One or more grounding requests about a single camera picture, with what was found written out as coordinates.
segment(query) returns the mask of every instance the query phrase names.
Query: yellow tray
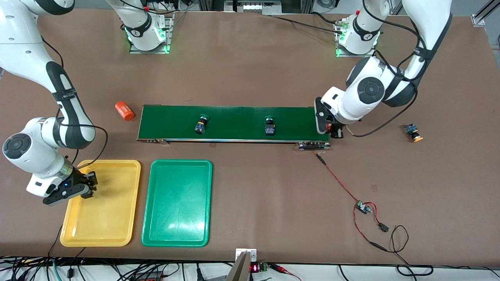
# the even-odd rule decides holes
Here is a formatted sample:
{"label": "yellow tray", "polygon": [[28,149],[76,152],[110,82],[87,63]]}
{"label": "yellow tray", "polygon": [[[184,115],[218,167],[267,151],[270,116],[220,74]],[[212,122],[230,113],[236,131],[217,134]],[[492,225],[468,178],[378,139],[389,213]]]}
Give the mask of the yellow tray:
{"label": "yellow tray", "polygon": [[84,174],[91,171],[97,177],[97,191],[92,198],[69,200],[60,242],[65,247],[125,246],[132,238],[141,164],[97,160],[81,169]]}

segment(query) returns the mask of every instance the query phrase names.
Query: orange can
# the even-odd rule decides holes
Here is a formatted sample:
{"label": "orange can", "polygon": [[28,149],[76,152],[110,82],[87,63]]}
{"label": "orange can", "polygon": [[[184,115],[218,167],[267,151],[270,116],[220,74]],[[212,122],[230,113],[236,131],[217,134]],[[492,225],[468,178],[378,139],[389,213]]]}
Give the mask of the orange can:
{"label": "orange can", "polygon": [[130,121],[134,119],[134,117],[136,117],[136,115],[124,101],[117,102],[114,105],[114,108],[118,111],[118,113],[125,121]]}

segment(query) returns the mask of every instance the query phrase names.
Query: black cable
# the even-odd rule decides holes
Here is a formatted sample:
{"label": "black cable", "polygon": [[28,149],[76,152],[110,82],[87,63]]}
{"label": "black cable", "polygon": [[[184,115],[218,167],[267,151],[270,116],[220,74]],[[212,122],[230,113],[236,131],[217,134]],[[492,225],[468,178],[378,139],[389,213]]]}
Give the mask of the black cable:
{"label": "black cable", "polygon": [[41,36],[41,40],[47,45],[49,46],[58,56],[59,58],[61,59],[61,67],[64,68],[64,60],[63,60],[63,56],[58,52],[58,50],[56,50],[56,48],[52,47],[51,44],[49,44],[49,42],[45,41],[44,37]]}
{"label": "black cable", "polygon": [[413,96],[413,100],[411,100],[411,102],[405,108],[403,108],[400,112],[398,112],[396,115],[394,115],[391,119],[387,120],[385,123],[383,123],[382,125],[378,126],[376,129],[374,129],[374,130],[372,130],[370,132],[364,133],[364,134],[354,134],[353,133],[352,136],[356,137],[356,138],[363,138],[363,137],[369,136],[369,135],[375,133],[376,131],[382,129],[387,124],[391,123],[394,119],[398,118],[407,109],[409,109],[413,105],[413,103],[417,100],[417,96],[419,94],[419,90],[417,89],[417,86],[415,86],[415,84],[413,83],[413,81],[410,81],[409,84],[413,87],[413,89],[415,89],[415,95]]}
{"label": "black cable", "polygon": [[329,23],[329,24],[332,24],[332,25],[334,25],[334,24],[335,24],[335,22],[337,22],[337,20],[329,20],[329,19],[327,19],[326,17],[324,17],[322,14],[320,14],[320,13],[319,13],[319,12],[317,12],[317,11],[313,11],[313,12],[311,12],[311,15],[317,15],[317,16],[319,16],[319,17],[320,17],[323,21],[325,21],[325,22],[327,22],[327,23]]}
{"label": "black cable", "polygon": [[175,10],[170,10],[170,11],[167,11],[167,12],[155,12],[155,11],[151,11],[151,10],[146,10],[144,8],[141,8],[141,7],[136,7],[134,5],[131,5],[127,2],[125,2],[124,0],[119,0],[120,2],[122,2],[123,4],[127,5],[127,6],[130,6],[132,8],[136,8],[138,10],[141,10],[141,11],[144,11],[146,13],[151,13],[151,14],[156,14],[156,15],[166,15],[166,14],[171,14],[173,12],[178,12],[179,10],[178,9],[175,9]]}
{"label": "black cable", "polygon": [[163,4],[163,2],[158,1],[158,3],[160,3],[160,4],[163,6],[163,8],[165,8],[165,11],[168,11],[168,10],[169,10],[169,9],[167,8],[167,6],[165,6],[165,4]]}
{"label": "black cable", "polygon": [[87,280],[85,280],[84,274],[82,273],[82,270],[80,269],[80,264],[79,263],[76,265],[76,268],[78,268],[78,272],[80,273],[81,279],[83,281],[87,281]]}
{"label": "black cable", "polygon": [[50,249],[48,249],[47,257],[49,257],[49,258],[52,258],[51,251],[54,248],[54,246],[56,245],[56,242],[58,241],[59,235],[61,234],[61,230],[63,230],[62,225],[61,225],[61,227],[59,227],[59,231],[57,232],[57,236],[55,237],[54,243],[52,243],[52,246],[50,246]]}
{"label": "black cable", "polygon": [[[401,269],[400,269],[401,267],[406,268],[409,271],[409,273],[403,273],[401,271]],[[402,276],[413,277],[414,281],[417,281],[417,277],[429,276],[429,275],[431,275],[431,274],[434,273],[434,267],[432,265],[425,265],[425,266],[415,266],[415,265],[412,265],[412,267],[414,267],[414,268],[426,268],[426,269],[430,269],[430,271],[427,272],[427,273],[415,273],[410,268],[410,266],[406,265],[406,264],[398,264],[398,265],[396,265],[396,270],[397,270],[397,273],[399,273]]]}
{"label": "black cable", "polygon": [[161,276],[162,276],[162,278],[166,278],[166,277],[172,276],[172,275],[174,275],[176,272],[178,272],[178,271],[179,271],[179,269],[181,269],[181,266],[180,266],[178,263],[176,263],[176,265],[177,265],[177,269],[176,269],[176,270],[174,270],[174,272],[172,272],[172,273],[170,273],[170,274],[163,275],[163,272],[165,271],[165,268],[166,268],[168,265],[170,265],[170,264],[171,264],[171,263],[166,264],[166,265],[165,265],[165,267],[163,268],[163,270],[161,271]]}
{"label": "black cable", "polygon": [[81,254],[81,253],[82,253],[82,252],[83,252],[86,248],[87,248],[87,247],[83,247],[83,249],[81,249],[81,251],[79,251],[79,252],[78,252],[78,253],[74,256],[74,258],[71,260],[71,262],[69,263],[69,269],[67,270],[68,275],[69,275],[69,272],[73,271],[73,268],[72,268],[72,266],[73,266],[73,262],[74,262],[74,261],[78,258],[78,256],[79,256],[79,255],[80,255],[80,254]]}
{"label": "black cable", "polygon": [[287,22],[291,22],[291,23],[298,24],[298,25],[305,26],[305,27],[312,28],[312,29],[317,29],[317,30],[322,30],[322,31],[328,31],[328,32],[333,32],[333,33],[337,33],[337,34],[342,34],[342,32],[339,31],[339,30],[333,30],[333,29],[323,28],[323,27],[319,27],[319,26],[314,26],[314,25],[310,25],[310,24],[307,24],[307,23],[303,23],[303,22],[300,22],[300,21],[293,20],[293,19],[288,19],[288,18],[279,17],[279,16],[271,16],[271,15],[269,17],[274,18],[274,19],[284,20],[284,21],[287,21]]}
{"label": "black cable", "polygon": [[74,157],[73,157],[73,160],[71,161],[71,164],[74,164],[75,161],[77,160],[77,157],[78,157],[78,152],[80,151],[80,149],[77,149],[76,150],[76,153],[74,154]]}
{"label": "black cable", "polygon": [[338,265],[338,269],[340,269],[340,273],[342,274],[342,277],[345,279],[345,281],[349,281],[349,279],[347,279],[346,275],[344,274],[344,271],[342,270],[342,266],[340,264]]}
{"label": "black cable", "polygon": [[368,8],[367,8],[367,4],[365,3],[365,0],[362,0],[363,2],[363,8],[365,9],[365,11],[368,13],[368,15],[370,15],[372,18],[374,18],[375,20],[381,22],[381,23],[384,23],[384,24],[388,24],[388,25],[391,25],[391,26],[395,26],[395,27],[398,27],[398,28],[402,28],[404,30],[407,30],[411,33],[413,33],[413,35],[415,35],[421,42],[422,42],[422,45],[423,45],[423,48],[424,49],[427,49],[426,47],[426,43],[424,42],[424,39],[422,39],[422,37],[420,36],[420,34],[418,34],[418,32],[416,32],[415,30],[409,28],[409,27],[406,27],[404,25],[401,25],[401,24],[398,24],[398,23],[394,23],[394,22],[390,22],[390,21],[387,21],[387,20],[383,20],[381,18],[378,18],[376,17],[374,14],[372,14]]}
{"label": "black cable", "polygon": [[[59,112],[60,111],[61,110],[58,108],[57,109],[57,113],[55,114],[56,121],[59,118]],[[81,168],[84,168],[84,167],[87,167],[87,166],[93,164],[95,161],[97,161],[99,159],[99,157],[101,157],[101,155],[103,154],[104,150],[106,149],[106,145],[108,144],[108,139],[109,139],[108,131],[106,131],[106,129],[104,129],[103,127],[96,126],[96,125],[87,125],[87,124],[73,124],[73,125],[69,125],[69,124],[63,124],[63,123],[59,122],[59,125],[60,126],[65,126],[65,127],[89,127],[89,128],[95,128],[95,129],[99,129],[99,130],[103,131],[104,134],[106,135],[106,139],[104,141],[104,145],[102,146],[102,149],[100,150],[100,152],[97,155],[97,157],[94,158],[92,161],[90,161],[87,164],[83,164],[81,166],[76,167],[77,170],[80,170]]]}
{"label": "black cable", "polygon": [[483,266],[483,268],[485,268],[485,269],[487,269],[487,270],[489,270],[489,271],[493,272],[493,274],[494,274],[494,275],[496,275],[496,277],[498,277],[498,278],[500,279],[500,276],[499,276],[499,275],[498,275],[495,271],[493,271],[493,269],[491,269],[491,268],[489,268],[489,267],[486,267],[486,266]]}
{"label": "black cable", "polygon": [[451,266],[451,265],[442,265],[445,268],[451,268],[451,269],[472,269],[470,266]]}
{"label": "black cable", "polygon": [[50,264],[49,264],[48,259],[47,259],[47,262],[45,263],[45,273],[47,275],[47,281],[51,281],[51,278],[49,277],[49,266],[50,266]]}

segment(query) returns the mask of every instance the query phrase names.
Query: brown table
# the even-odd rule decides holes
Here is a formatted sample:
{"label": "brown table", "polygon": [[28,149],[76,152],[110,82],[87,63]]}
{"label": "brown table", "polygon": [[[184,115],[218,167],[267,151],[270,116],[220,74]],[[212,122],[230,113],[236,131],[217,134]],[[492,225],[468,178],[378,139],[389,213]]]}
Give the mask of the brown table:
{"label": "brown table", "polygon": [[[313,15],[292,17],[328,27]],[[410,25],[406,17],[391,20]],[[114,11],[92,9],[39,23],[41,34],[64,56],[88,116],[110,134],[102,158],[142,164],[132,241],[87,248],[82,256],[231,261],[235,248],[247,247],[276,262],[400,263],[358,234],[354,201],[311,152],[287,144],[139,143],[139,118],[125,122],[114,109],[120,100],[137,114],[142,104],[312,106],[330,87],[344,88],[358,61],[336,58],[330,33],[253,13],[193,12],[175,27],[171,54],[132,55],[119,26]],[[397,64],[416,40],[396,27],[383,30],[379,49]],[[401,254],[412,264],[500,266],[499,80],[484,30],[468,17],[455,17],[414,106],[369,137],[332,140],[332,150],[322,154],[358,198],[377,203],[383,223],[408,229]],[[29,119],[57,110],[44,88],[11,74],[0,81],[0,93],[0,140]],[[352,129],[370,131],[400,109],[380,105]],[[403,130],[409,123],[418,125],[423,141],[409,141]],[[97,134],[80,160],[101,149],[104,137]],[[156,159],[213,162],[206,247],[141,244]],[[3,157],[0,171],[0,255],[46,255],[66,204],[44,206],[25,191],[30,174]],[[358,223],[371,240],[389,246],[390,234],[382,233],[371,215],[358,215]],[[58,242],[52,255],[79,251]]]}

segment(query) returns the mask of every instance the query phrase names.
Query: green conveyor belt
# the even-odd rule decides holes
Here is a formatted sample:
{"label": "green conveyor belt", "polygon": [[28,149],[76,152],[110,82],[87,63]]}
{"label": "green conveyor belt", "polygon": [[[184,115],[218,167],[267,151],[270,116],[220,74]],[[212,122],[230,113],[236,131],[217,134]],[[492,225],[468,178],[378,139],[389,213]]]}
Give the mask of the green conveyor belt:
{"label": "green conveyor belt", "polygon": [[[195,133],[200,115],[209,117],[206,132]],[[265,134],[266,116],[274,118],[274,136]],[[242,107],[144,105],[138,141],[296,143],[328,142],[316,131],[313,107]]]}

